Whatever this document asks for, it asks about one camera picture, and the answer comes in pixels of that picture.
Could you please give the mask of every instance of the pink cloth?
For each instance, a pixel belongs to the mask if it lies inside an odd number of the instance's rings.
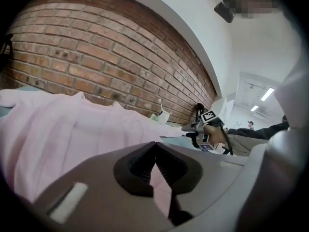
[[[89,157],[162,142],[160,136],[183,135],[180,129],[160,125],[117,102],[113,106],[93,104],[82,92],[67,96],[6,89],[0,91],[0,106],[14,107],[0,118],[1,170],[12,190],[31,202]],[[168,192],[157,167],[151,184]],[[167,199],[165,195],[158,202],[166,206]]]

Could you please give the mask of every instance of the human hand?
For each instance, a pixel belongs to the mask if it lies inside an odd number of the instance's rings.
[[[220,128],[206,125],[204,126],[204,132],[209,136],[209,142],[211,145],[222,143],[225,144],[225,137]]]

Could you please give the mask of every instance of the red brick wall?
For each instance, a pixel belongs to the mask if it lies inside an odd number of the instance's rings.
[[[216,96],[195,53],[165,20],[133,0],[33,0],[12,24],[14,60],[1,88],[33,85],[83,91],[146,116],[163,98],[170,121],[193,120],[193,106]]]

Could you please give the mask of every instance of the ceiling light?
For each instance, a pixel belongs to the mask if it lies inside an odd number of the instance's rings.
[[[272,92],[274,92],[274,89],[269,88],[269,90],[267,90],[266,94],[261,98],[261,101],[265,101],[272,94]]]
[[[251,109],[252,112],[254,112],[259,106],[254,106],[253,109]]]

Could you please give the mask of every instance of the person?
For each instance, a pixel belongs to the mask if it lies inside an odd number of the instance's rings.
[[[249,122],[248,127],[249,127],[251,130],[254,130],[254,127],[253,127],[254,123],[253,123],[253,121],[248,121],[248,122]]]
[[[268,140],[277,132],[287,130],[288,128],[289,123],[286,120],[286,117],[283,117],[282,123],[273,125],[269,128],[263,128],[255,131],[246,128],[229,130],[224,129],[224,132],[227,134],[231,142],[234,155],[249,156],[254,146],[267,143]],[[204,132],[209,136],[210,144],[226,144],[224,134],[219,127],[206,125],[203,129]]]

